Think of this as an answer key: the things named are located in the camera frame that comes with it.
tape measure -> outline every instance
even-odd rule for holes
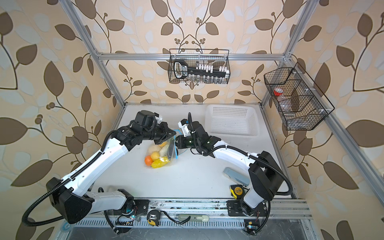
[[[231,195],[235,199],[240,200],[244,197],[244,189],[242,185],[231,185],[229,189],[231,191]]]
[[[159,226],[160,212],[158,210],[151,210],[147,215],[147,221],[152,226]]]

plastic bag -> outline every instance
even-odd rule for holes
[[[152,144],[149,146],[144,162],[148,167],[159,168],[167,165],[175,158],[175,138],[171,137],[160,145]]]

wire basket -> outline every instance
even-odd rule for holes
[[[278,68],[264,74],[265,86],[274,101],[287,130],[313,130],[333,110],[334,106],[313,81],[309,87],[299,73],[302,68]],[[324,96],[330,106],[324,106],[314,92]]]
[[[176,49],[169,50],[169,82],[228,84],[231,75],[229,50]]]

white plastic basket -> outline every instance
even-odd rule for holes
[[[255,137],[259,133],[256,111],[246,106],[209,105],[204,128],[215,136]]]

wallpaper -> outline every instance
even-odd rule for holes
[[[258,103],[266,87],[263,75],[273,61],[230,62],[228,84],[169,82],[166,61],[109,61],[108,70],[128,103]],[[110,97],[110,91],[103,92]]]
[[[25,227],[24,211],[100,148],[120,106],[57,1],[0,1],[2,239],[46,240],[56,223]],[[35,221],[59,213],[43,201]]]
[[[266,114],[318,234],[324,240],[382,239],[384,208],[337,139],[328,139],[332,133],[326,123],[312,131],[287,131],[275,105],[270,106]]]
[[[283,53],[304,0],[72,0],[99,52]]]
[[[293,55],[382,176],[383,42],[383,1],[320,1]]]

